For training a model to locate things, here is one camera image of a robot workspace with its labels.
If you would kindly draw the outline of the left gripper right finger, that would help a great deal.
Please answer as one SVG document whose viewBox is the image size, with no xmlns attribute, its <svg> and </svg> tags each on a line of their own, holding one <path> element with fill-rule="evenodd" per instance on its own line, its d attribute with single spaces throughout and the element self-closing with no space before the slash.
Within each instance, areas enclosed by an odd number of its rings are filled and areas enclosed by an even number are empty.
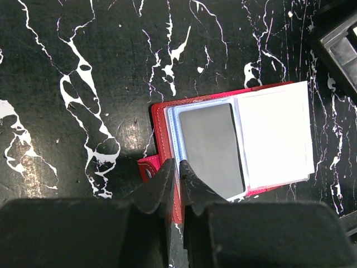
<svg viewBox="0 0 357 268">
<path fill-rule="evenodd" d="M 205 184 L 187 160 L 180 162 L 180 179 L 184 194 L 184 249 L 190 267 L 230 267 L 225 236 L 229 203 Z"/>
</svg>

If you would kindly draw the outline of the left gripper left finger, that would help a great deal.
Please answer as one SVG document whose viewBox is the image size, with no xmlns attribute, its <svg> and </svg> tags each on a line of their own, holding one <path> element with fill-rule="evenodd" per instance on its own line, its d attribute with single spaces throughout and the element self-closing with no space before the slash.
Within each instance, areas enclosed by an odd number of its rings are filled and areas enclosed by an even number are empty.
<svg viewBox="0 0 357 268">
<path fill-rule="evenodd" d="M 123 267 L 168 267 L 174 188 L 175 160 L 167 159 L 153 178 L 130 194 Z"/>
</svg>

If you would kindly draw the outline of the red leather card holder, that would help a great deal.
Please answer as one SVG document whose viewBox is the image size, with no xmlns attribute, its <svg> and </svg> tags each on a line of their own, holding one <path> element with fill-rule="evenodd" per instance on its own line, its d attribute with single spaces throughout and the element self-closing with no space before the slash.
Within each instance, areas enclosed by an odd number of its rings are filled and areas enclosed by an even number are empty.
<svg viewBox="0 0 357 268">
<path fill-rule="evenodd" d="M 230 103 L 233 108 L 245 193 L 234 201 L 306 181 L 314 173 L 308 84 L 283 82 L 156 103 L 151 107 L 158 153 L 138 161 L 143 181 L 165 160 L 186 159 L 179 114 Z"/>
</svg>

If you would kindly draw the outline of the black card dispenser box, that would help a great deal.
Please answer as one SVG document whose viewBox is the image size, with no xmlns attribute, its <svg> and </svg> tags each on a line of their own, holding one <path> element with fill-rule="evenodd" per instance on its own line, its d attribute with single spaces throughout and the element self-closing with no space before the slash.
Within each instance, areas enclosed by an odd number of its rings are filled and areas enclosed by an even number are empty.
<svg viewBox="0 0 357 268">
<path fill-rule="evenodd" d="M 356 1 L 332 1 L 313 17 L 310 44 L 344 94 L 356 103 Z"/>
</svg>

